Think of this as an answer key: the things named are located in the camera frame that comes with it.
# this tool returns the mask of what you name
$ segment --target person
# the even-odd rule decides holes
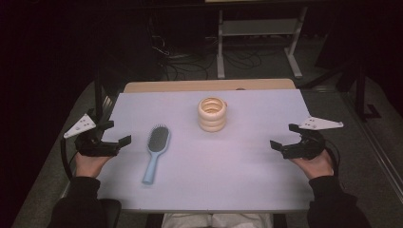
[[[110,157],[87,157],[77,153],[76,177],[70,181],[67,196],[53,208],[48,228],[106,227],[106,215],[97,200],[100,182],[96,179]],[[310,228],[368,228],[357,198],[343,191],[334,176],[332,161],[326,150],[312,160],[292,159],[309,179],[314,201],[308,210]]]

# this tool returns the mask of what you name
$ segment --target tape roll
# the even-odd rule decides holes
[[[226,123],[227,103],[217,97],[208,97],[199,102],[199,126],[208,132],[221,130]]]

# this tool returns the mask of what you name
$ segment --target hand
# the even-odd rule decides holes
[[[75,156],[76,177],[97,178],[104,164],[112,157],[88,157],[80,153]]]
[[[298,165],[309,180],[334,174],[332,160],[326,150],[312,160],[291,159],[290,161]]]

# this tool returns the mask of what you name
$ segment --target hairbrush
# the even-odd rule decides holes
[[[157,166],[158,157],[165,152],[170,138],[169,129],[163,125],[158,124],[151,130],[148,138],[147,149],[151,155],[151,160],[145,171],[143,183],[152,184],[154,182],[154,174]]]

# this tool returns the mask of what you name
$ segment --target table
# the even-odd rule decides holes
[[[116,141],[123,135],[130,134],[132,144],[122,148],[120,154],[104,167],[99,177],[102,183],[99,198],[116,199],[122,203],[125,210],[147,213],[282,213],[307,210],[309,201],[313,199],[308,181],[303,173],[294,164],[285,161],[279,152],[270,151],[269,140],[271,138],[267,138],[264,133],[267,128],[257,129],[262,135],[256,138],[253,135],[242,134],[242,132],[250,131],[251,127],[252,129],[257,128],[255,125],[248,127],[248,124],[245,125],[242,122],[230,122],[231,118],[232,120],[237,119],[235,118],[237,106],[235,101],[239,101],[244,96],[257,98],[265,92],[284,96],[288,96],[287,94],[300,95],[299,90],[295,89],[293,82],[288,79],[128,84],[125,93],[118,98],[110,118],[115,122],[115,127],[106,131],[103,141]],[[230,111],[232,108],[233,114],[231,117],[228,116],[226,127],[218,133],[203,132],[197,124],[187,124],[189,117],[185,115],[186,107],[178,105],[171,109],[170,112],[181,115],[179,118],[175,118],[175,115],[169,112],[160,113],[159,107],[150,104],[147,100],[147,97],[151,96],[156,104],[163,105],[161,101],[174,104],[184,100],[197,101],[207,94],[221,95],[229,103],[228,110]],[[305,115],[309,115],[306,105],[301,96],[297,100],[297,103],[289,104],[294,111],[283,110],[282,115],[296,116],[294,115],[295,110],[299,109],[298,112],[301,111],[303,116],[297,116],[296,121],[306,119]],[[243,103],[242,105],[253,105],[253,103]],[[119,111],[118,109],[123,106],[125,106],[125,111]],[[150,109],[149,112],[147,111],[147,115],[144,115],[142,111],[146,106]],[[147,119],[150,116],[159,118],[156,123],[162,121],[167,124],[171,129],[172,137],[168,150],[159,158],[154,184],[145,185],[142,184],[142,179],[149,161],[146,141],[150,127],[154,124]],[[249,121],[252,123],[254,119],[256,119],[255,116]],[[287,124],[278,124],[283,125],[283,129],[282,132],[276,132],[279,133],[279,136],[274,136],[275,140],[285,144],[299,141],[297,134],[288,131]],[[241,132],[231,133],[233,127],[241,129]],[[194,134],[197,134],[197,137],[189,137]],[[237,139],[231,143],[225,143],[231,140],[227,139],[231,138],[230,136],[237,137]],[[264,141],[263,147],[265,147],[263,149],[260,148],[260,145],[258,146],[262,141]],[[203,142],[211,148],[219,149],[205,150]],[[255,144],[258,149],[251,150]]]

